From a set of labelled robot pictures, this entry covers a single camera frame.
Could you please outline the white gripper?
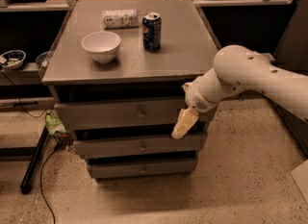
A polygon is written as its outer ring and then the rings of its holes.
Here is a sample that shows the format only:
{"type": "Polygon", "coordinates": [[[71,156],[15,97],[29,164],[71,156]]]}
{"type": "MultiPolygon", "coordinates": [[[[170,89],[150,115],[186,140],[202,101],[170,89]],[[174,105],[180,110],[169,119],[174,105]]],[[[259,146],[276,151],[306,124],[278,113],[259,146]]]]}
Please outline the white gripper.
{"type": "Polygon", "coordinates": [[[217,103],[210,102],[201,95],[197,82],[187,82],[182,85],[182,89],[185,91],[185,102],[188,108],[179,112],[177,122],[171,133],[171,136],[175,139],[180,139],[186,135],[197,122],[199,112],[208,112],[217,105],[217,103]]]}

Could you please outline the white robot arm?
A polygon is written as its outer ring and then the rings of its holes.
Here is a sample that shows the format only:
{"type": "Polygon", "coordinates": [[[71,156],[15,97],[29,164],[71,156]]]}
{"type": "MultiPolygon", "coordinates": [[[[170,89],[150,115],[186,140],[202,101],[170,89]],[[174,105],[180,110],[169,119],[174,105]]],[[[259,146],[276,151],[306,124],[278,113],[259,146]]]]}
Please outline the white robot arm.
{"type": "Polygon", "coordinates": [[[221,48],[214,66],[183,85],[187,107],[179,112],[171,136],[184,137],[202,113],[226,97],[257,91],[302,121],[308,119],[308,76],[270,64],[267,58],[240,45],[221,48]]]}

